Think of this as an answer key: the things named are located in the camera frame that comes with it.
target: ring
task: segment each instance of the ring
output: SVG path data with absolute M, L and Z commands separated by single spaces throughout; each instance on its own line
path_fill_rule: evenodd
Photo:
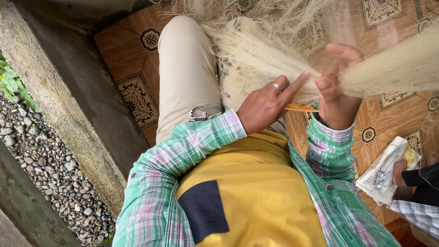
M 273 83 L 273 86 L 275 86 L 277 89 L 279 89 L 280 92 L 282 92 L 282 88 L 279 85 L 277 85 L 276 83 Z

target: green plaid shirt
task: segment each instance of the green plaid shirt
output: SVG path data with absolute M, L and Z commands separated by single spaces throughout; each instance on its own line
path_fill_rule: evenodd
M 354 186 L 352 127 L 335 131 L 314 118 L 306 132 L 306 161 L 290 141 L 291 159 L 316 206 L 327 245 L 400 246 Z M 169 139 L 142 154 L 130 172 L 113 246 L 194 246 L 176 199 L 177 178 L 215 149 L 245 137 L 230 110 L 209 121 L 180 124 Z

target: newspaper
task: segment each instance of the newspaper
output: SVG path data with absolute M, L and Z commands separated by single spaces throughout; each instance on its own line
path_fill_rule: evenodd
M 397 136 L 355 181 L 355 186 L 372 197 L 379 206 L 390 205 L 397 188 L 392 182 L 393 165 L 401 158 L 406 158 L 407 170 L 416 169 L 421 160 L 421 156 L 410 148 L 408 141 Z

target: foot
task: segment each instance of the foot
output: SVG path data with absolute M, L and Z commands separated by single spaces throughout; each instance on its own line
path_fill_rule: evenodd
M 396 186 L 406 186 L 402 172 L 407 170 L 407 160 L 402 158 L 393 165 L 393 184 Z
M 432 166 L 436 163 L 439 163 L 439 154 L 435 152 L 431 152 L 430 155 L 427 157 L 427 164 L 426 166 Z

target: hand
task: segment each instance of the hand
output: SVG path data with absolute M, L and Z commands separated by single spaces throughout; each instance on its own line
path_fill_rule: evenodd
M 275 123 L 288 110 L 294 95 L 309 79 L 309 72 L 302 73 L 291 85 L 286 76 L 279 76 L 261 89 L 251 92 L 236 112 L 247 134 L 262 131 Z M 282 92 L 273 86 L 276 83 Z
M 331 129 L 345 130 L 353 124 L 362 99 L 340 92 L 337 88 L 338 72 L 358 64 L 363 59 L 363 54 L 343 44 L 329 44 L 326 50 L 339 57 L 315 81 L 323 95 L 323 99 L 319 100 L 319 116 L 322 123 Z

